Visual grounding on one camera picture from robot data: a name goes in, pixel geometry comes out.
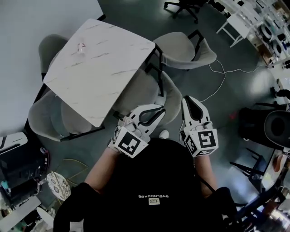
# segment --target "gray floor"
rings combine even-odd
[[[217,59],[225,70],[243,69],[251,71],[261,63],[260,58],[247,39],[244,39],[233,48],[229,46],[232,40],[224,32],[216,35],[216,31],[224,24],[226,18],[210,5],[205,5],[197,14],[199,24],[194,24],[193,18],[182,12],[176,19],[172,13],[178,7],[168,6],[163,9],[163,0],[99,0],[105,22],[132,31],[149,40],[163,34],[181,31],[190,34],[195,29],[200,30],[208,41],[209,46],[217,54]],[[212,64],[214,70],[222,71],[218,62]],[[187,71],[165,68],[183,95],[191,95],[199,100],[205,99],[219,87],[223,74],[214,73],[209,66]],[[245,142],[237,135],[237,114],[243,107],[253,107],[255,102],[273,102],[269,88],[277,87],[269,70],[259,68],[254,73],[228,73],[220,90],[204,102],[208,108],[215,128],[218,128],[219,149],[211,155],[214,173],[218,185],[230,188],[236,202],[244,203],[253,199],[257,191],[239,170],[232,167],[229,161],[236,161],[248,166],[254,165],[254,159],[247,152],[246,147],[253,149],[269,159],[272,149],[262,145]],[[179,141],[179,127],[181,114],[165,128],[170,132],[170,139]],[[54,142],[40,137],[43,145],[51,154],[51,170],[55,170],[63,158],[73,158],[86,163],[91,168],[99,159],[111,137],[117,119],[111,113],[105,119],[105,130],[63,143]],[[61,174],[66,177],[73,175],[80,169],[78,164],[71,163],[61,167]],[[75,182],[84,180],[87,172],[80,175]],[[39,195],[44,205],[49,205],[54,196],[47,186]]]

